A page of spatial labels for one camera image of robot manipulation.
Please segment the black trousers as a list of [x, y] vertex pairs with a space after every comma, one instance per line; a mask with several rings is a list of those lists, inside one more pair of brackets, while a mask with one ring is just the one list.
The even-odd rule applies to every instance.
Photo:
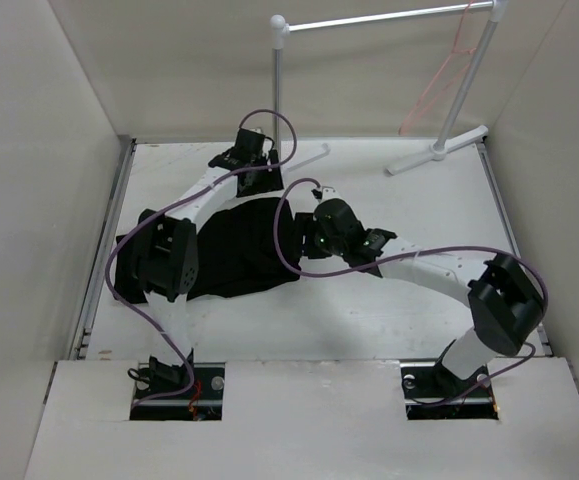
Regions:
[[299, 267], [294, 251], [295, 220], [290, 206], [274, 197], [250, 200], [210, 217], [198, 233], [199, 274], [189, 300], [210, 295], [233, 298], [295, 282], [275, 250], [273, 221], [280, 212], [278, 239], [285, 262]]

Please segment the pink wire hanger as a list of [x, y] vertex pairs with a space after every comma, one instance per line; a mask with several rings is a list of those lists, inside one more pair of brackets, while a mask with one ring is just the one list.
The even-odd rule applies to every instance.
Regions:
[[473, 4], [474, 1], [469, 1], [463, 10], [447, 57], [425, 86], [411, 110], [404, 117], [398, 128], [399, 135], [408, 134], [414, 125], [425, 116], [440, 98], [448, 92], [453, 84], [466, 73], [471, 58], [475, 55], [477, 46], [462, 44], [461, 35], [466, 18], [471, 12]]

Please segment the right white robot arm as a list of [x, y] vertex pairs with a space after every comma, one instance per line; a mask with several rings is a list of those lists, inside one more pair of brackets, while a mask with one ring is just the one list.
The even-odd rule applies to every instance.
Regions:
[[467, 246], [425, 250], [391, 231], [364, 227], [337, 197], [295, 221], [297, 255], [339, 257], [359, 273], [405, 281], [469, 309], [471, 327], [443, 350], [423, 384], [437, 396], [468, 395], [476, 373], [497, 356], [517, 355], [546, 313], [543, 284], [510, 253], [493, 250], [491, 259], [476, 260], [467, 258]]

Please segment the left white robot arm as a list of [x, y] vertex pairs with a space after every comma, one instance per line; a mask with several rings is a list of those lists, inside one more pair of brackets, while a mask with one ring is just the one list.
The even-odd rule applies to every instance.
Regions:
[[149, 359], [150, 377], [159, 383], [152, 390], [156, 397], [183, 398], [195, 383], [186, 301], [200, 273], [201, 227], [230, 200], [283, 187], [278, 151], [265, 147], [269, 140], [240, 128], [233, 146], [210, 160], [179, 200], [159, 212], [144, 211], [125, 236], [130, 276], [145, 294], [151, 322], [180, 359], [170, 365]]

